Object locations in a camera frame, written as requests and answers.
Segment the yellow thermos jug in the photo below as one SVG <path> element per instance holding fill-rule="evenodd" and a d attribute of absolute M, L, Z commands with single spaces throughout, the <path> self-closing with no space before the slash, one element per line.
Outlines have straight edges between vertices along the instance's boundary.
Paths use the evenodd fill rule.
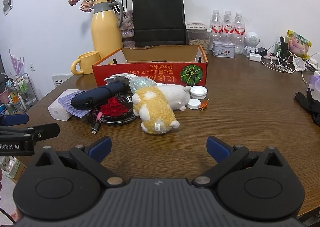
<path fill-rule="evenodd" d="M 118 5 L 120 20 L 116 17 L 112 6 Z M 123 21 L 123 7 L 119 1 L 96 0 L 93 2 L 91 36 L 93 47 L 100 58 L 104 58 L 123 47 L 120 27 Z"/>

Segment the green pumpkin illustration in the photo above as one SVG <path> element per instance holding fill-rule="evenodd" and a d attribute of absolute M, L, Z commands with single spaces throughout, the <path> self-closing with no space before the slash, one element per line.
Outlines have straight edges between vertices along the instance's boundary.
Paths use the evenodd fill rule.
<path fill-rule="evenodd" d="M 180 72 L 180 77 L 187 85 L 197 85 L 203 77 L 203 70 L 198 65 L 187 65 Z"/>

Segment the poster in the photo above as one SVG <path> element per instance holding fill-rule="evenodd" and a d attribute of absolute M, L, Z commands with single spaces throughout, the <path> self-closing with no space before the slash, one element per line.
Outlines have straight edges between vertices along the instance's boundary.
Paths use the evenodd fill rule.
<path fill-rule="evenodd" d="M 6 16 L 8 12 L 12 9 L 12 0 L 3 0 L 3 13 Z"/>

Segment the ridged gray surface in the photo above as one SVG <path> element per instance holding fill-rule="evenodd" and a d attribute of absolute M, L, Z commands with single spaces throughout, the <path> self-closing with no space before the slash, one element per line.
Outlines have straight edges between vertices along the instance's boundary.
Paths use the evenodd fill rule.
<path fill-rule="evenodd" d="M 15 227 L 302 227 L 296 219 L 257 223 L 230 214 L 208 189 L 191 187 L 186 179 L 132 179 L 108 189 L 87 213 L 61 222 L 28 218 Z"/>

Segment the plush toy tag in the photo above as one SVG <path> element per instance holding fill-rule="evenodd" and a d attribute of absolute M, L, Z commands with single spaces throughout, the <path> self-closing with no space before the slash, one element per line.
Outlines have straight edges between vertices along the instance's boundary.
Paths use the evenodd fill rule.
<path fill-rule="evenodd" d="M 160 131 L 160 124 L 155 123 L 155 131 Z"/>

